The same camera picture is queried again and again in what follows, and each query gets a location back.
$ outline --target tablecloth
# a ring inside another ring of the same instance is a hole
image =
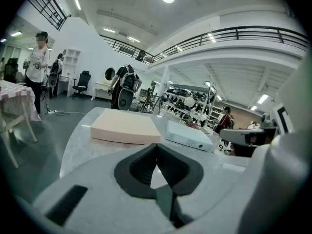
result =
[[[20,103],[22,100],[25,104],[29,119],[40,121],[40,117],[35,108],[35,94],[30,87],[14,84],[5,80],[0,80],[0,103],[1,110],[4,113],[14,115],[23,115],[23,109]]]

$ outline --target gray floor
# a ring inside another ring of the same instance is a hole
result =
[[[72,100],[65,95],[48,100],[51,110],[87,113],[94,107],[110,107],[108,101],[89,98]],[[44,103],[41,112],[45,112]],[[34,143],[25,122],[13,127],[9,134],[14,156],[20,167],[15,169],[0,139],[1,167],[13,192],[28,202],[59,178],[60,165],[67,141],[85,114],[67,116],[44,114],[41,122],[31,122],[38,139]]]

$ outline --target table leg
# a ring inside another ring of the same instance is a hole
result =
[[[21,99],[21,106],[22,106],[22,108],[23,108],[23,112],[24,112],[24,116],[25,116],[25,121],[26,121],[26,124],[27,124],[27,126],[28,126],[28,129],[29,129],[29,131],[30,131],[30,133],[31,133],[31,136],[33,137],[34,141],[37,142],[38,140],[37,140],[37,138],[36,138],[36,136],[35,136],[35,134],[34,134],[34,131],[33,131],[32,127],[31,127],[31,125],[30,125],[29,117],[28,117],[28,114],[27,114],[27,111],[26,111],[26,107],[25,107],[24,101],[23,101],[22,99]]]
[[[94,100],[95,97],[96,97],[96,88],[93,89],[93,95],[92,95],[91,100]]]
[[[3,119],[1,109],[0,109],[0,119]],[[3,140],[4,145],[6,147],[6,150],[8,151],[8,154],[9,154],[9,156],[13,162],[13,165],[15,166],[15,168],[18,168],[19,165],[18,165],[18,163],[17,163],[17,161],[16,161],[16,159],[12,153],[9,142],[8,142],[7,138],[5,137],[5,130],[4,130],[4,126],[2,125],[2,122],[0,122],[0,129],[1,129],[1,137],[2,137],[2,140]]]

